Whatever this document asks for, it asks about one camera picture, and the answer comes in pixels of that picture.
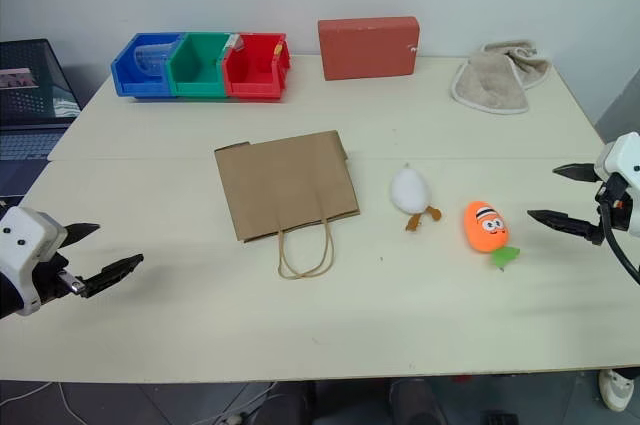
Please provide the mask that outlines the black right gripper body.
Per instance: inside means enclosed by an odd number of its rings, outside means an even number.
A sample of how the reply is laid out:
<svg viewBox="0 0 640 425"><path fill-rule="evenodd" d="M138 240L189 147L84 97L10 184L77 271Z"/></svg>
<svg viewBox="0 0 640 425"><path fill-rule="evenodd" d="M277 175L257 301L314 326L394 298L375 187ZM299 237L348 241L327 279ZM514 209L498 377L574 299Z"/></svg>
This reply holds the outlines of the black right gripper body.
<svg viewBox="0 0 640 425"><path fill-rule="evenodd" d="M610 222L611 230L627 232L631 220L631 197L627 193L628 182L619 173L614 172L607 180L593 173L595 181L601 181L595 200L598 203L597 212L600 221L592 237L594 245L601 245L605 240L604 218Z"/></svg>

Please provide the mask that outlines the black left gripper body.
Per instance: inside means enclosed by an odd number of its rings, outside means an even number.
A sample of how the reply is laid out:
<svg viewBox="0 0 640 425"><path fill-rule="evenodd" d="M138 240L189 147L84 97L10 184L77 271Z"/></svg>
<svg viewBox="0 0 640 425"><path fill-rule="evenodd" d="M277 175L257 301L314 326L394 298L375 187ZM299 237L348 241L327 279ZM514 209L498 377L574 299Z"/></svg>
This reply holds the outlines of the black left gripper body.
<svg viewBox="0 0 640 425"><path fill-rule="evenodd" d="M83 279L66 270L68 264L69 261L59 253L47 262L36 264L32 280L42 305L69 293L78 295L84 289Z"/></svg>

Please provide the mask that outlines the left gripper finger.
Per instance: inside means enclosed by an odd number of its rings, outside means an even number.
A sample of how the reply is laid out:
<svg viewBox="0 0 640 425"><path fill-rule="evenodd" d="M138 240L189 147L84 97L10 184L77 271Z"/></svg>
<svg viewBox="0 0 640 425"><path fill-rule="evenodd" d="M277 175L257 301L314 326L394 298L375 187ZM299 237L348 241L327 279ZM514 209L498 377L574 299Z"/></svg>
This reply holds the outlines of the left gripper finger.
<svg viewBox="0 0 640 425"><path fill-rule="evenodd" d="M107 265L98 274L82 280L84 288L79 295L90 298L116 285L131 274L143 260L143 254L136 254Z"/></svg>
<svg viewBox="0 0 640 425"><path fill-rule="evenodd" d="M61 243L61 247L64 248L77 243L99 229L100 225L94 223L74 223L67 225L65 227L66 238Z"/></svg>

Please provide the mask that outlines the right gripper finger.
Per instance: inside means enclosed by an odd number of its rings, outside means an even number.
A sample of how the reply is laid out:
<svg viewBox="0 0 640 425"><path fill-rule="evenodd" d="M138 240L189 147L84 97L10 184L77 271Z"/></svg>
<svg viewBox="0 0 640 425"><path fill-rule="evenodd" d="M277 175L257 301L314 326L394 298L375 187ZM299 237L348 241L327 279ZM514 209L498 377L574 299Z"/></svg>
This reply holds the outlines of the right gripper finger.
<svg viewBox="0 0 640 425"><path fill-rule="evenodd" d="M603 242L601 225L596 226L588 221L571 218L566 213L552 210L528 210L527 214L555 231L584 238L593 245L601 245Z"/></svg>
<svg viewBox="0 0 640 425"><path fill-rule="evenodd" d="M552 170L554 174L575 181L595 183L598 175L592 163L572 163L561 165Z"/></svg>

